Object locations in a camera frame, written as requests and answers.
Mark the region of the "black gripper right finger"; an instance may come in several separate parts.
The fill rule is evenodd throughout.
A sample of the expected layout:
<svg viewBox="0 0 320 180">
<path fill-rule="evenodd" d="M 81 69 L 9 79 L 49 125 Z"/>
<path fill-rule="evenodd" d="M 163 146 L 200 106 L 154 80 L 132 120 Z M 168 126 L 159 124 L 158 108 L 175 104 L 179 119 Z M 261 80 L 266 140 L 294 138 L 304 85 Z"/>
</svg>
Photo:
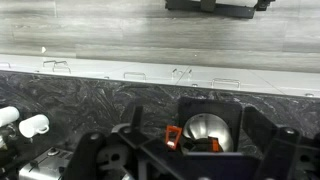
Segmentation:
<svg viewBox="0 0 320 180">
<path fill-rule="evenodd" d="M 300 134 L 293 128 L 280 128 L 272 138 L 254 180 L 289 180 L 296 165 Z"/>
</svg>

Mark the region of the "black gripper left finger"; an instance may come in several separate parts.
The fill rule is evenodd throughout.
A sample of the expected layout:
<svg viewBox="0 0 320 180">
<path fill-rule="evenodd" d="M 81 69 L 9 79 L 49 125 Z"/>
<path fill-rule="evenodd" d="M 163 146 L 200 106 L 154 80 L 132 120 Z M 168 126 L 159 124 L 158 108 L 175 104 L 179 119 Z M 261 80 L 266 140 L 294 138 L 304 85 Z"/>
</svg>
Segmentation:
<svg viewBox="0 0 320 180">
<path fill-rule="evenodd" d="M 81 137 L 66 167 L 62 180 L 97 180 L 97 156 L 105 144 L 105 136 L 89 132 Z"/>
</svg>

